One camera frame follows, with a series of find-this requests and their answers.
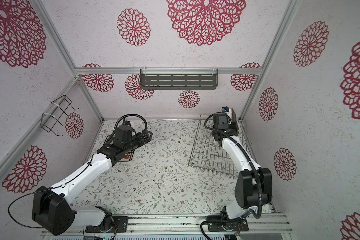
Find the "black square floral plate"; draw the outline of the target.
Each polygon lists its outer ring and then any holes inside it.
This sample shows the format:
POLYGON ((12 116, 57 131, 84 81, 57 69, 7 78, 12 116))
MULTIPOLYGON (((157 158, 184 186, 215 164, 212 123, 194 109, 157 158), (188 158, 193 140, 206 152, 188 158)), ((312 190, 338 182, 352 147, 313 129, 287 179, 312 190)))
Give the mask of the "black square floral plate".
POLYGON ((135 150, 127 153, 125 157, 121 160, 121 162, 130 162, 134 157, 135 150))

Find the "black square plate yellow rim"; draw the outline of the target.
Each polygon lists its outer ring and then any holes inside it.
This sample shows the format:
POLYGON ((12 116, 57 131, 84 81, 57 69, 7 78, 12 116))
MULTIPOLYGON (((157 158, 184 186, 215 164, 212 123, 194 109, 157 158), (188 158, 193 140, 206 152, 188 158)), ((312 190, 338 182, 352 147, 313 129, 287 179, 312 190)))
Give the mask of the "black square plate yellow rim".
POLYGON ((229 116, 231 118, 231 125, 236 125, 237 124, 237 117, 236 117, 236 113, 235 113, 233 108, 230 108, 229 116))

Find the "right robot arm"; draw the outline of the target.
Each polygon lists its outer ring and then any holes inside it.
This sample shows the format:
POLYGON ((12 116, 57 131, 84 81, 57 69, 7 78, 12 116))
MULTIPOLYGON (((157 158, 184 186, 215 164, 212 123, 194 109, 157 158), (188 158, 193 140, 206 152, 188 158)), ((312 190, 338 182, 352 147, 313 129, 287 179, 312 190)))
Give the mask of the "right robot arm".
POLYGON ((272 201, 271 171, 254 161, 242 145, 236 113, 232 108, 223 107, 208 118, 213 119, 213 126, 208 127, 208 120, 205 120, 206 129, 212 131, 215 143, 229 155, 238 171, 235 200, 221 211, 222 220, 241 219, 249 215, 259 219, 263 206, 272 201))

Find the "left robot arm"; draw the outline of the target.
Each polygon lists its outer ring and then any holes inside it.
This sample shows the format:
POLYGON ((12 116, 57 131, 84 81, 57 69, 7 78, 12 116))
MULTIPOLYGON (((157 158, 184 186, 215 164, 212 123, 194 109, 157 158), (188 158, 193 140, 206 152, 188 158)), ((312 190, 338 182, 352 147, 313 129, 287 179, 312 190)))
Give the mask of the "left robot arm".
POLYGON ((100 232, 112 230, 114 219, 107 209, 100 206, 73 209, 71 203, 99 175, 114 167, 126 154, 149 143, 152 137, 153 133, 147 128, 136 132, 129 121, 117 124, 86 164, 51 187, 37 189, 32 220, 55 236, 71 227, 94 227, 100 232))

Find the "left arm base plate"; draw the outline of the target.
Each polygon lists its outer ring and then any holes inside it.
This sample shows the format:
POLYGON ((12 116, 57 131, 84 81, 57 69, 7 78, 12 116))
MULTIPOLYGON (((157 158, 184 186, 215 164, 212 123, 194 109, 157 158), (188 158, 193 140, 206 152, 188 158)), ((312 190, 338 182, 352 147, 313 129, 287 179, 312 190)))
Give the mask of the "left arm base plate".
POLYGON ((105 217, 99 226, 87 226, 85 233, 125 233, 129 217, 105 217))

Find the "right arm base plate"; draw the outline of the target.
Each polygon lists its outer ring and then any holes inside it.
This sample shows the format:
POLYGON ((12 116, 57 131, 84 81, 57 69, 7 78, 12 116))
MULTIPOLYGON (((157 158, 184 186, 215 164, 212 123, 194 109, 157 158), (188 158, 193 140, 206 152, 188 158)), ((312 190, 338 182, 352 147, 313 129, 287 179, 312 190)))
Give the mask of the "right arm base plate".
POLYGON ((235 222, 222 223, 220 216, 207 216, 209 232, 247 232, 249 226, 247 219, 239 219, 235 222))

